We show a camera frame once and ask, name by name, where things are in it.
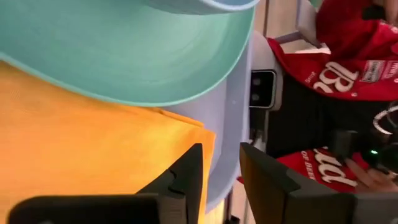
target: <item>red fabric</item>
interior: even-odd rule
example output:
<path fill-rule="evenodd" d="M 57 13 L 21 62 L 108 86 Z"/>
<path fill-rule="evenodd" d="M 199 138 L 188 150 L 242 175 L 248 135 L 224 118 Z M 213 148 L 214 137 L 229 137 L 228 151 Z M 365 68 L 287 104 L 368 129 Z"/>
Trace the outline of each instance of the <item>red fabric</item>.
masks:
<path fill-rule="evenodd" d="M 369 167 L 359 153 L 354 154 L 352 160 L 364 169 Z M 339 192 L 354 192 L 355 190 L 357 179 L 355 175 L 348 167 L 341 165 L 325 148 L 296 152 L 278 158 L 278 161 L 331 189 Z M 242 177 L 238 177 L 238 180 L 243 183 Z"/>
<path fill-rule="evenodd" d="M 398 28 L 361 18 L 369 0 L 324 0 L 317 38 L 328 54 L 285 54 L 268 39 L 285 70 L 318 93 L 344 100 L 398 99 Z"/>

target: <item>teal plastic bucket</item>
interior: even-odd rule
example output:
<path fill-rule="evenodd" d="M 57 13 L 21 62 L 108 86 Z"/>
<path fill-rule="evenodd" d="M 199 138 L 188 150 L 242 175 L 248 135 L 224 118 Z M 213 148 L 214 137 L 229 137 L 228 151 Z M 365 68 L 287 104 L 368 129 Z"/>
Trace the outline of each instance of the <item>teal plastic bucket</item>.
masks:
<path fill-rule="evenodd" d="M 176 105 L 227 76 L 253 15 L 171 14 L 135 0 L 4 0 L 0 59 L 100 100 Z"/>
<path fill-rule="evenodd" d="M 259 0 L 143 0 L 154 8 L 177 14 L 219 14 L 244 11 Z"/>

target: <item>yellow cloth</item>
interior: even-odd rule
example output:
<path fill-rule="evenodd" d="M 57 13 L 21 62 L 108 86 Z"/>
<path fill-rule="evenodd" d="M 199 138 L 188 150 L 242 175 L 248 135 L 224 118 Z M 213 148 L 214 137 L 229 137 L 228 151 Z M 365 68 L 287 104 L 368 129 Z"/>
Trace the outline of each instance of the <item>yellow cloth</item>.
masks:
<path fill-rule="evenodd" d="M 215 135 L 160 109 L 116 105 L 0 61 L 0 223 L 35 195 L 134 194 L 203 144 L 203 223 Z"/>

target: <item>light blue bucket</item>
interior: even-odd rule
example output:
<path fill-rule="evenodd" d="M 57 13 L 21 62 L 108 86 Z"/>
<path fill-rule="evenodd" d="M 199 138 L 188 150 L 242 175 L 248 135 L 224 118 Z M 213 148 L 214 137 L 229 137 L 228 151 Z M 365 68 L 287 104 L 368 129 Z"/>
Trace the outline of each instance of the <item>light blue bucket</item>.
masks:
<path fill-rule="evenodd" d="M 216 134 L 208 179 L 206 212 L 228 195 L 239 175 L 239 143 L 248 141 L 252 43 L 248 43 L 228 78 L 203 96 L 166 110 L 205 124 Z"/>
<path fill-rule="evenodd" d="M 253 15 L 172 14 L 140 0 L 1 0 L 0 60 L 100 100 L 176 105 L 226 78 Z"/>
<path fill-rule="evenodd" d="M 143 0 L 144 4 L 177 14 L 219 14 L 244 11 L 259 0 Z"/>

